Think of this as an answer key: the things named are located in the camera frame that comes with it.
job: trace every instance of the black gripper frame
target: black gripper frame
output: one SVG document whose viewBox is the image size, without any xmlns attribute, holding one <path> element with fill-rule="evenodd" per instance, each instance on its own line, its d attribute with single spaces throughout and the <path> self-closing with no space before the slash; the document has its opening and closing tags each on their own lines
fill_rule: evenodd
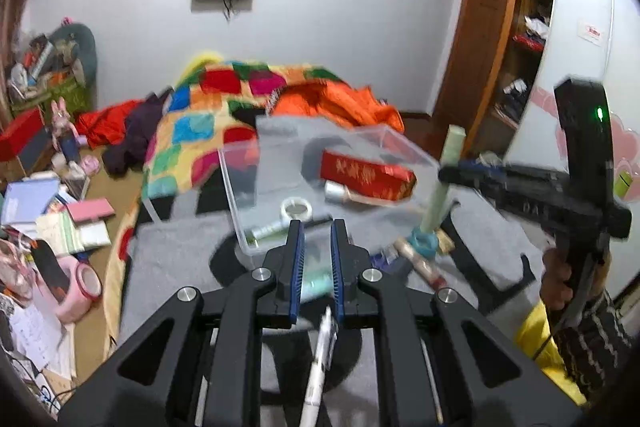
<svg viewBox="0 0 640 427">
<path fill-rule="evenodd" d="M 374 330 L 380 425 L 439 424 L 422 343 L 444 425 L 566 427 L 580 416 L 579 407 L 457 292 L 429 295 L 366 271 L 367 251 L 350 244 L 343 220 L 333 227 L 341 327 Z"/>
<path fill-rule="evenodd" d="M 203 378 L 203 426 L 260 425 L 262 328 L 292 326 L 300 234 L 302 224 L 292 221 L 286 245 L 267 253 L 267 270 L 204 295 L 176 292 L 75 391 L 60 426 L 193 426 Z"/>
</svg>

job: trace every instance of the folded clothes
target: folded clothes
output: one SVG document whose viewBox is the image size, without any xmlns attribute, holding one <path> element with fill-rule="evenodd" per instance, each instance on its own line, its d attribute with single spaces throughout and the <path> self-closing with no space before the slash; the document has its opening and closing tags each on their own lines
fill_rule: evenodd
<svg viewBox="0 0 640 427">
<path fill-rule="evenodd" d="M 345 82 L 333 80 L 286 86 L 270 105 L 273 116 L 324 116 L 347 129 L 386 123 L 404 132 L 398 110 L 379 102 L 369 86 L 353 89 Z"/>
</svg>

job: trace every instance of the red box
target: red box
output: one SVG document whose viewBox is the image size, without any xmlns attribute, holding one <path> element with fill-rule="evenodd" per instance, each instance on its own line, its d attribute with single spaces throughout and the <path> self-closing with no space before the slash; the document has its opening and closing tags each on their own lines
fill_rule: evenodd
<svg viewBox="0 0 640 427">
<path fill-rule="evenodd" d="M 373 163 L 329 151 L 322 152 L 320 177 L 364 196 L 398 201 L 411 196 L 416 178 L 401 165 Z"/>
<path fill-rule="evenodd" d="M 44 120 L 39 108 L 20 113 L 0 135 L 0 162 L 14 159 L 43 127 Z"/>
</svg>

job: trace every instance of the wooden wardrobe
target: wooden wardrobe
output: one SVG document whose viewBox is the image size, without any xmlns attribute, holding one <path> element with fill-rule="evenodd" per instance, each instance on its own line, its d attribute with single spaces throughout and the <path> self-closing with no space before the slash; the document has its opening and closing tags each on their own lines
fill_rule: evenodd
<svg viewBox="0 0 640 427">
<path fill-rule="evenodd" d="M 462 0 L 447 70 L 422 144 L 435 158 L 450 124 L 466 130 L 466 156 L 508 146 L 518 124 L 497 110 L 496 100 L 521 70 L 535 77 L 540 58 L 518 49 L 512 37 L 536 1 Z"/>
</svg>

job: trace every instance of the white door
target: white door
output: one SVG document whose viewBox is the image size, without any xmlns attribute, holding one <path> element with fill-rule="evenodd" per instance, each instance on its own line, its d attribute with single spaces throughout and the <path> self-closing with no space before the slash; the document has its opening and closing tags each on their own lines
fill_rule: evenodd
<svg viewBox="0 0 640 427">
<path fill-rule="evenodd" d="M 611 242 L 613 260 L 607 289 L 615 296 L 640 270 L 640 5 L 614 0 L 610 55 L 604 74 L 611 112 L 616 172 L 626 169 L 635 181 L 625 197 L 634 221 L 625 243 Z"/>
<path fill-rule="evenodd" d="M 554 87 L 569 75 L 602 81 L 612 0 L 554 0 L 550 33 L 533 91 L 506 160 L 566 169 Z"/>
</svg>

